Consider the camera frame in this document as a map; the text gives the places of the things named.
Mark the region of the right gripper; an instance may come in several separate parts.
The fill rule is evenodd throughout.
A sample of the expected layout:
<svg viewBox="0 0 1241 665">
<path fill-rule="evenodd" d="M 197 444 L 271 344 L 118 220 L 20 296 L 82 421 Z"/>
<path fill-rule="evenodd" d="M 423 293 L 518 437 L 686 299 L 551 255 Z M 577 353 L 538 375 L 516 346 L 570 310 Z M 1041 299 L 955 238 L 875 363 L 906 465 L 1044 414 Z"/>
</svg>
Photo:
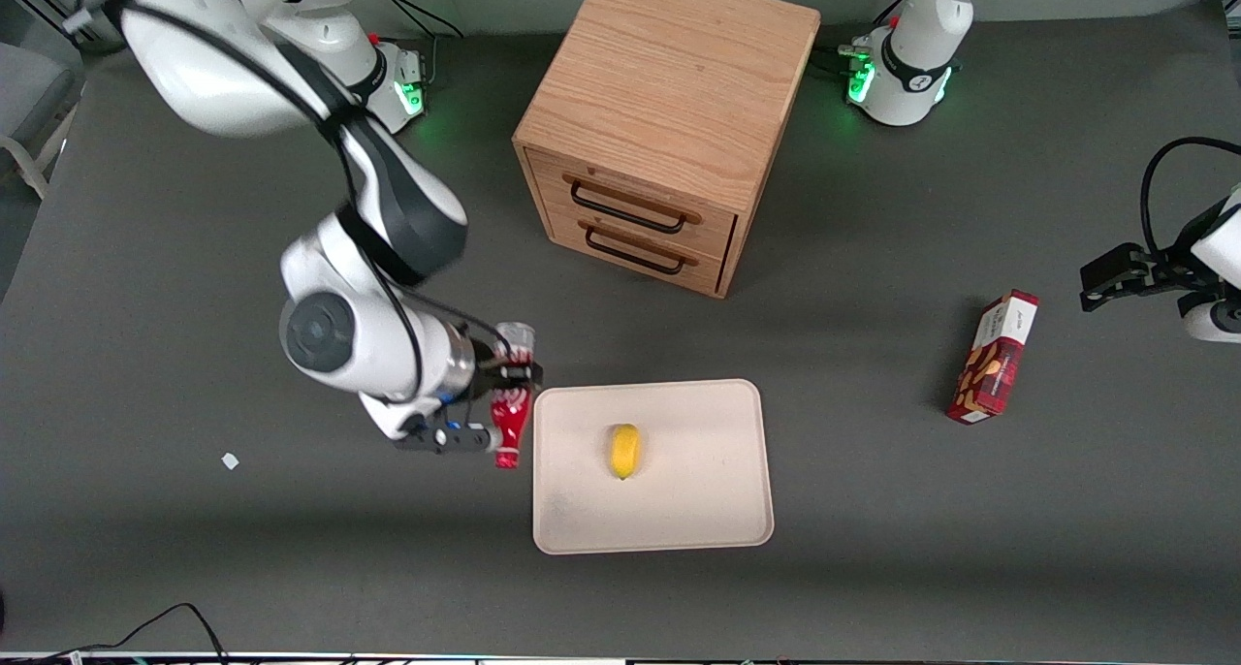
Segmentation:
<svg viewBox="0 0 1241 665">
<path fill-rule="evenodd" d="M 364 393 L 361 404 L 396 449 L 434 454 L 493 454 L 501 444 L 496 426 L 472 419 L 477 399 L 493 387 L 542 387 L 537 362 L 506 362 L 480 341 L 436 344 L 424 354 L 422 382 L 411 399 Z"/>
</svg>

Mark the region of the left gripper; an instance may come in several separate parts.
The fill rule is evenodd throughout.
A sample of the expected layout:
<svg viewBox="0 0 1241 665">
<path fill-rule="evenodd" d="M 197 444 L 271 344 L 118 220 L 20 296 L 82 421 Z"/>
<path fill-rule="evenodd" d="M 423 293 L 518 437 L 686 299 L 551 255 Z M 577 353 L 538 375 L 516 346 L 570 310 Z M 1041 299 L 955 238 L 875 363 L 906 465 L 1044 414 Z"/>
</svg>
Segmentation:
<svg viewBox="0 0 1241 665">
<path fill-rule="evenodd" d="M 1136 242 L 1122 242 L 1081 267 L 1081 310 L 1091 313 L 1126 297 L 1153 297 L 1157 287 L 1209 290 L 1211 270 L 1193 254 L 1193 246 L 1204 237 L 1207 225 L 1188 222 L 1178 237 L 1163 247 L 1149 228 L 1149 254 Z"/>
</svg>

